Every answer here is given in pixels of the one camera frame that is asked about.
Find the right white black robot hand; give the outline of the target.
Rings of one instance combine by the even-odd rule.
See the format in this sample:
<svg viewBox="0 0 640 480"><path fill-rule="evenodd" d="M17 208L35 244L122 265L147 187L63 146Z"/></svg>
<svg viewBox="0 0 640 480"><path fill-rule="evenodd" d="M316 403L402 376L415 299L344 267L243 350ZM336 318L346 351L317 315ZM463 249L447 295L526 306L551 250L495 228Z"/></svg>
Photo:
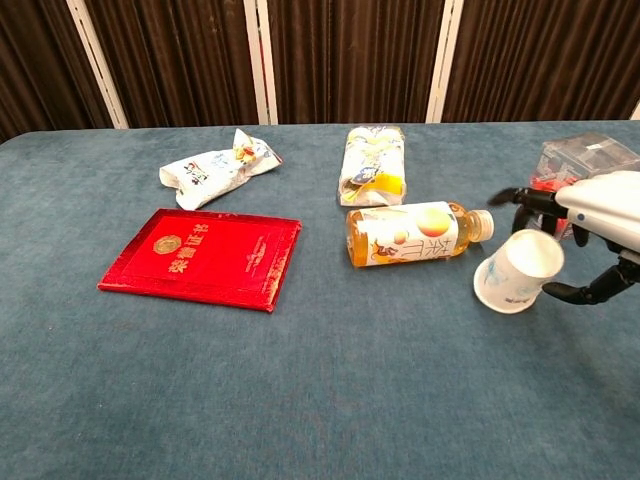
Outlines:
<svg viewBox="0 0 640 480"><path fill-rule="evenodd" d="M539 217L542 231L553 235L560 219L568 221L576 244L583 247L590 235L603 239L618 255L611 266L589 285L574 287L549 282L542 290L573 305L596 305L639 282L639 173L619 170L578 180L556 192L532 187L508 187L487 204L516 204L512 231L524 229Z"/></svg>

